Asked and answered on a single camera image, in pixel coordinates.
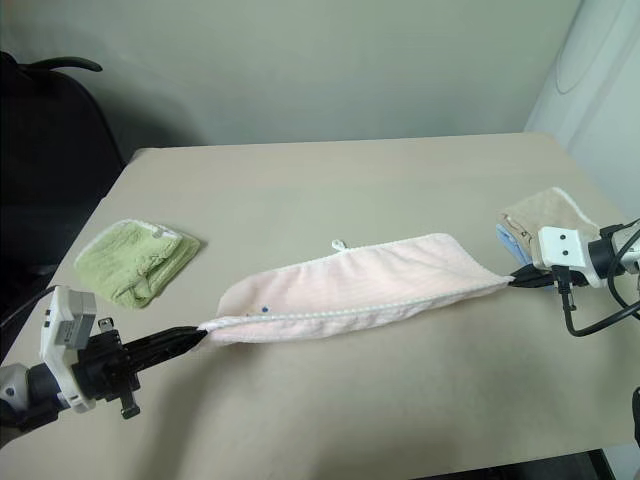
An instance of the black cable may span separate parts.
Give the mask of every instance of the black cable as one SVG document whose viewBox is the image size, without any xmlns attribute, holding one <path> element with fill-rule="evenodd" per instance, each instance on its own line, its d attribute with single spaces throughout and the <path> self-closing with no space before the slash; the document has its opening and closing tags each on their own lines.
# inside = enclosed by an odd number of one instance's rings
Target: black cable
<svg viewBox="0 0 640 480">
<path fill-rule="evenodd" d="M 15 309 L 13 312 L 11 312 L 7 317 L 5 317 L 5 319 L 2 320 L 2 323 L 0 323 L 0 329 L 4 329 L 18 316 L 18 314 L 20 314 L 23 310 L 30 307 L 34 303 L 36 303 L 42 297 L 46 297 L 47 295 L 49 295 L 51 292 L 53 292 L 56 289 L 56 287 L 57 285 L 52 285 L 49 288 L 45 288 L 44 290 L 41 290 L 40 292 L 36 293 L 33 297 L 31 297 L 29 300 L 27 300 L 22 305 L 20 305 L 17 309 Z"/>
<path fill-rule="evenodd" d="M 563 294 L 563 303 L 565 303 L 565 296 L 566 294 Z M 638 311 L 640 311 L 640 301 L 628 305 L 622 310 L 614 313 L 613 315 L 609 315 L 607 318 L 604 318 L 599 322 L 594 323 L 593 325 L 589 325 L 588 327 L 576 330 L 573 326 L 573 320 L 571 318 L 571 309 L 564 308 L 564 321 L 567 324 L 567 330 L 569 330 L 569 333 L 571 335 L 573 335 L 574 337 L 584 337 L 586 335 L 591 335 L 592 333 L 599 332 L 604 328 L 610 327 L 611 325 L 618 323 L 620 320 L 623 320 Z"/>
<path fill-rule="evenodd" d="M 627 307 L 628 304 L 627 302 L 624 301 L 622 296 L 620 296 L 620 293 L 618 293 L 618 289 L 616 288 L 614 278 L 616 275 L 616 270 L 620 265 L 620 260 L 622 259 L 624 254 L 627 253 L 627 251 L 631 248 L 631 245 L 633 245 L 635 241 L 638 240 L 639 238 L 640 238 L 640 228 L 638 228 L 638 231 L 633 235 L 631 235 L 631 238 L 622 246 L 620 251 L 616 254 L 613 261 L 611 262 L 611 265 L 609 265 L 609 270 L 607 271 L 607 286 L 609 287 L 609 292 L 611 292 L 611 296 L 616 299 L 616 302 L 618 302 L 622 308 Z M 632 313 L 631 316 L 640 320 L 640 315 L 638 315 L 637 313 Z"/>
<path fill-rule="evenodd" d="M 631 397 L 631 406 L 633 408 L 633 423 L 636 427 L 636 442 L 640 447 L 640 387 L 636 388 Z"/>
</svg>

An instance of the green towel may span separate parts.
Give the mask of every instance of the green towel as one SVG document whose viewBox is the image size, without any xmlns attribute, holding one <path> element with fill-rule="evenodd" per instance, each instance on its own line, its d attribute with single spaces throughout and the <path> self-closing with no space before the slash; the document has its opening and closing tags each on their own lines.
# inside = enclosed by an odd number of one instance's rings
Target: green towel
<svg viewBox="0 0 640 480">
<path fill-rule="evenodd" d="M 80 280 L 114 303 L 142 308 L 193 258 L 195 238 L 162 225 L 123 220 L 98 235 L 76 258 Z"/>
</svg>

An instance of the folded towel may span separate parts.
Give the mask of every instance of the folded towel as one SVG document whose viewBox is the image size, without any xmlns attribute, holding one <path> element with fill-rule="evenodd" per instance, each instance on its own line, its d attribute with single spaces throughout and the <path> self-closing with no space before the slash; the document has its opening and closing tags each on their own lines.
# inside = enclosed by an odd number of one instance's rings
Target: folded towel
<svg viewBox="0 0 640 480">
<path fill-rule="evenodd" d="M 111 225 L 78 255 L 74 267 L 95 293 L 142 308 L 193 258 L 200 242 L 140 220 Z"/>
<path fill-rule="evenodd" d="M 558 187 L 536 193 L 500 214 L 500 223 L 515 237 L 522 249 L 531 255 L 531 241 L 542 227 L 579 230 L 593 239 L 599 227 L 578 207 L 567 192 Z"/>
</svg>

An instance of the white wall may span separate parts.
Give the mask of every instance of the white wall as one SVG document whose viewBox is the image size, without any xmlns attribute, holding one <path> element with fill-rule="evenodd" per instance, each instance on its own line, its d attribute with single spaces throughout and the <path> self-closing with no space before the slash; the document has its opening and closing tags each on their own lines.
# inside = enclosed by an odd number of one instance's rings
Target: white wall
<svg viewBox="0 0 640 480">
<path fill-rule="evenodd" d="M 578 0 L 20 0 L 3 50 L 69 71 L 139 146 L 520 131 Z"/>
<path fill-rule="evenodd" d="M 584 2 L 526 129 L 555 135 L 640 217 L 640 0 Z"/>
</svg>

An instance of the white table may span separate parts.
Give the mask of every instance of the white table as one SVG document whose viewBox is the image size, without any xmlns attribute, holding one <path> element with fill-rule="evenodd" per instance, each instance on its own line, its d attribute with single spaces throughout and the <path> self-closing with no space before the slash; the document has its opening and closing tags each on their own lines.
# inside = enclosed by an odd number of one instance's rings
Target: white table
<svg viewBox="0 0 640 480">
<path fill-rule="evenodd" d="M 496 240 L 497 213 L 552 185 L 596 222 L 625 220 L 538 134 L 148 149 L 53 282 L 83 289 L 73 258 L 123 218 L 206 242 L 147 308 L 98 300 L 124 341 L 210 319 L 235 281 L 327 255 L 334 238 L 358 246 L 448 232 L 506 274 L 517 265 Z M 605 290 L 575 298 L 579 325 L 616 309 Z M 46 304 L 7 363 L 39 363 Z M 143 372 L 134 419 L 101 402 L 11 442 L 0 476 L 412 478 L 629 443 L 639 344 L 631 320 L 573 338 L 557 294 L 510 288 L 326 340 L 204 349 Z"/>
</svg>

